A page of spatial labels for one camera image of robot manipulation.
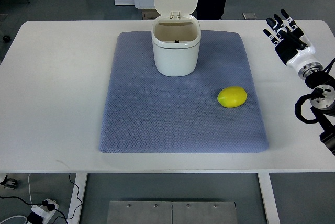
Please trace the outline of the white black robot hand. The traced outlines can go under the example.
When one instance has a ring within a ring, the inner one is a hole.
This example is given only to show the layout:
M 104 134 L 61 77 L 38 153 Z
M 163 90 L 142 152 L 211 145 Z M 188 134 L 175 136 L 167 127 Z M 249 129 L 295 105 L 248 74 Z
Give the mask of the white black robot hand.
M 314 62 L 315 47 L 303 30 L 286 10 L 280 10 L 282 17 L 274 14 L 266 19 L 269 29 L 264 34 L 274 45 L 274 50 L 280 60 L 286 65 L 294 66 L 300 63 Z

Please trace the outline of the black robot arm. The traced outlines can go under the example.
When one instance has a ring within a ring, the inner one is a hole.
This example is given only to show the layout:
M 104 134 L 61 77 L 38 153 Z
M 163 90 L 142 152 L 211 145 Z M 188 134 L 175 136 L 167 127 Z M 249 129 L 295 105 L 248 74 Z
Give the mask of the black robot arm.
M 326 116 L 334 116 L 334 77 L 329 72 L 334 65 L 332 60 L 324 70 L 313 72 L 305 78 L 305 84 L 312 89 L 310 94 L 303 95 L 295 104 L 295 116 L 305 124 L 319 123 L 323 128 L 320 141 L 334 153 L 334 125 Z M 314 119 L 306 119 L 302 115 L 302 106 L 310 101 Z

